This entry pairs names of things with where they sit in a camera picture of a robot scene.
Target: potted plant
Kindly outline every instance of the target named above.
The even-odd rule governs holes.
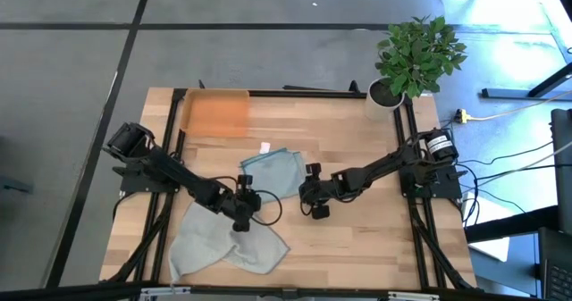
[[[390,37],[377,44],[380,62],[375,68],[382,74],[369,86],[366,116],[381,120],[399,107],[405,96],[413,99],[424,90],[439,92],[437,79],[451,75],[467,59],[467,48],[459,43],[450,25],[440,16],[425,24],[414,17],[411,22],[390,25]]]

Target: white pot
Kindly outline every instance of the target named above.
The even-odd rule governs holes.
[[[405,96],[401,94],[401,100],[397,105],[388,107],[384,105],[380,105],[375,102],[375,100],[371,97],[369,89],[374,85],[375,82],[379,81],[380,79],[374,80],[367,88],[367,98],[366,98],[366,117],[373,121],[381,121],[387,119],[387,117],[393,113],[397,107],[399,107],[403,103],[403,99]]]

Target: gray cloth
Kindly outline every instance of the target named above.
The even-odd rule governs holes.
[[[233,220],[192,203],[169,249],[172,283],[224,259],[237,267],[267,274],[290,248],[270,227],[250,222],[250,231],[235,232]]]
[[[252,189],[267,190],[278,198],[295,196],[306,177],[304,160],[300,152],[286,148],[251,157],[240,163],[242,172],[252,175]],[[272,202],[270,195],[260,193],[262,203]]]

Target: gray floor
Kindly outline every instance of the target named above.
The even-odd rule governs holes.
[[[130,21],[138,0],[0,0],[0,21]],[[441,119],[457,108],[486,116],[527,105],[481,99],[481,88],[530,88],[565,62],[537,0],[149,0],[144,22],[379,22],[442,15],[453,24],[535,34],[459,33],[469,58],[442,79]],[[145,31],[133,49],[110,126],[137,121],[149,87],[365,88],[376,78],[369,31]],[[0,31],[0,174],[33,183],[31,196],[0,195],[0,290],[41,284],[88,142],[114,76],[122,31]],[[570,89],[570,83],[562,89]],[[487,160],[550,138],[550,110],[535,107],[458,126],[461,158]],[[520,167],[537,155],[475,166],[479,175]],[[102,155],[64,284],[97,281],[119,178]],[[555,203],[553,172],[530,171],[486,186],[526,210]]]

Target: wooden tabletop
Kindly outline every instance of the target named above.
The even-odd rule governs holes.
[[[140,123],[161,143],[172,88],[151,88]],[[237,176],[239,162],[257,155],[261,142],[271,149],[300,151],[305,163],[321,163],[322,177],[348,167],[360,167],[394,151],[397,144],[393,115],[369,121],[363,99],[251,97],[245,138],[187,138],[183,159],[187,168],[204,177]],[[179,106],[171,148],[175,146]],[[414,101],[417,128],[438,127],[432,96]],[[124,201],[117,210],[100,278],[114,275],[141,240],[149,194]],[[192,198],[176,195],[164,250],[160,282],[171,282],[169,246]],[[400,194],[398,173],[374,182],[351,204],[330,201],[329,218],[316,221],[299,210],[297,196],[284,199],[283,216],[273,229],[290,252],[269,274],[245,272],[220,261],[185,275],[181,284],[250,287],[419,289],[415,249],[407,202]],[[273,220],[276,203],[263,205],[262,216]],[[446,200],[433,200],[440,246],[464,279],[475,285],[467,241],[458,210]],[[145,278],[149,277],[155,245],[150,247]],[[425,247],[429,281],[436,286],[431,253]]]

